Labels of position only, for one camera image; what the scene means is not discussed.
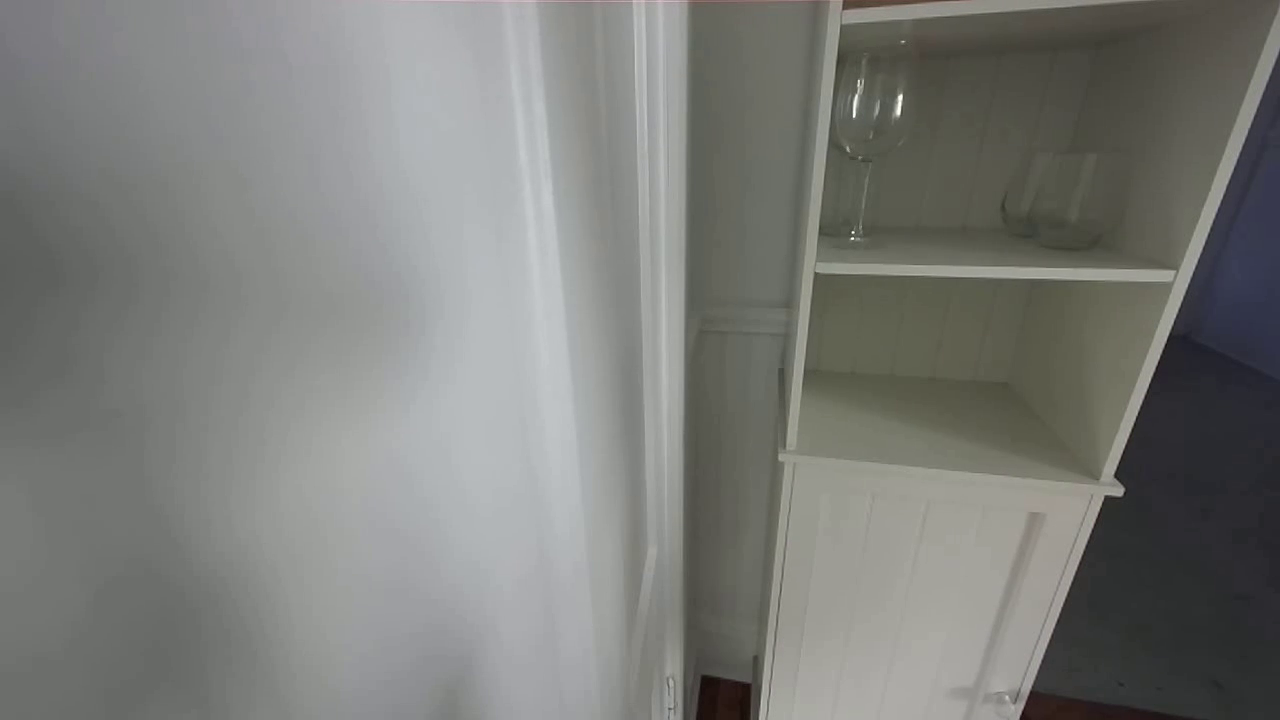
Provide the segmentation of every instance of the glass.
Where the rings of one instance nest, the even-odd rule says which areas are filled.
[[[847,242],[869,241],[872,165],[902,147],[916,119],[916,42],[895,32],[847,47],[837,72],[832,142],[856,165]]]
[[[1043,249],[1094,249],[1117,167],[1100,152],[1034,152],[999,198],[1003,227]]]

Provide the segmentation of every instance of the cabinet door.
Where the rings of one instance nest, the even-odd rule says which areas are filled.
[[[1020,716],[1098,501],[846,470],[786,494],[763,720]]]

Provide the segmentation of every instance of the shelf board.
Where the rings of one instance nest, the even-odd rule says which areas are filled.
[[[847,0],[842,24],[909,24],[909,20],[999,20],[1015,29],[1076,24],[1117,29],[1148,24],[1190,7],[1213,7],[1209,0]]]
[[[1003,384],[808,370],[790,459],[1100,484]]]
[[[818,277],[1174,282],[1175,270],[1113,249],[1057,250],[1003,232],[884,232],[862,249],[821,241]]]

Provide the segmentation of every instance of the white cabinet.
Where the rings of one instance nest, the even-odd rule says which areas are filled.
[[[832,76],[884,32],[913,32],[924,113],[847,249]],[[1276,47],[1276,0],[827,2],[763,720],[1020,712]],[[999,227],[1057,147],[1126,165],[1098,249]]]
[[[1015,720],[1098,503],[793,469],[763,716]]]

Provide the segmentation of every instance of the dark floor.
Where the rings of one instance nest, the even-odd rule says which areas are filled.
[[[715,680],[715,675],[705,680],[697,720],[748,720],[748,716],[753,716],[753,688],[748,684],[734,684],[734,680]],[[1034,696],[1024,720],[1174,720],[1174,716]]]
[[[1175,338],[1088,539],[1042,692],[1280,712],[1280,384]]]

